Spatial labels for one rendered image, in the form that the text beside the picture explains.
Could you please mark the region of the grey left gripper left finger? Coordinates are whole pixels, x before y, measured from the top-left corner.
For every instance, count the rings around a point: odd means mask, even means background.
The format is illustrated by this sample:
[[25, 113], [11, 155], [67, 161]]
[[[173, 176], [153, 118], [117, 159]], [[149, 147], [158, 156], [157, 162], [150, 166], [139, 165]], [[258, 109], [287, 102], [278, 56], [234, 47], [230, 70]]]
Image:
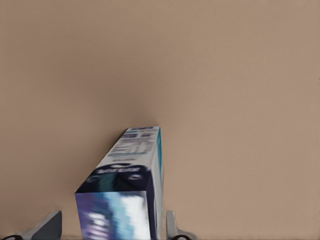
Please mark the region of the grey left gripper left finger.
[[8, 235], [0, 240], [61, 240], [62, 212], [51, 212], [32, 229]]

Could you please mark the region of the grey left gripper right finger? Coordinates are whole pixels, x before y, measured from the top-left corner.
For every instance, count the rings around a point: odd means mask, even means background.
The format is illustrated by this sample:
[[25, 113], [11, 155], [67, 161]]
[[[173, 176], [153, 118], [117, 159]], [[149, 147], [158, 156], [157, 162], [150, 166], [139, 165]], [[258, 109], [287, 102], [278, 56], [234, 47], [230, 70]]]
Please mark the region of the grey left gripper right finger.
[[167, 240], [197, 240], [194, 233], [178, 228], [174, 211], [167, 210], [165, 219]]

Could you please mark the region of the blue and white printed box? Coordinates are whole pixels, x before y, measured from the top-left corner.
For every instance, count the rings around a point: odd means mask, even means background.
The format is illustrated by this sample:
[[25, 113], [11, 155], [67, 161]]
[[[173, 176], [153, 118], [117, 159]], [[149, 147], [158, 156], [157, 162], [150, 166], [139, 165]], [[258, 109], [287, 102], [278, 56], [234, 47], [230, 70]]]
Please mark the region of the blue and white printed box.
[[160, 240], [161, 128], [128, 128], [75, 192], [84, 240]]

